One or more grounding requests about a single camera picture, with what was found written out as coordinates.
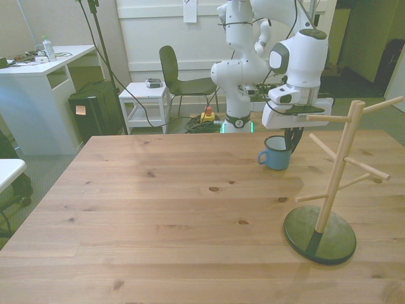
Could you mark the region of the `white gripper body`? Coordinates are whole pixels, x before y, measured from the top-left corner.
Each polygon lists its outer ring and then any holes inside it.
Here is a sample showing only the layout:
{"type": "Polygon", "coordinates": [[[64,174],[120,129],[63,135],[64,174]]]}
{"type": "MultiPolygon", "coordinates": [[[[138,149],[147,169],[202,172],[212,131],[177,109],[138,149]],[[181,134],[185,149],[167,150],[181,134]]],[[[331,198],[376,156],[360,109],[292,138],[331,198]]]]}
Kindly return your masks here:
{"type": "MultiPolygon", "coordinates": [[[[318,98],[312,106],[321,109],[317,115],[331,115],[334,98],[318,98]]],[[[327,125],[326,121],[308,121],[307,113],[286,115],[286,111],[294,109],[292,105],[276,104],[268,101],[262,115],[262,124],[267,129],[290,129],[293,127],[318,127],[327,125]]]]}

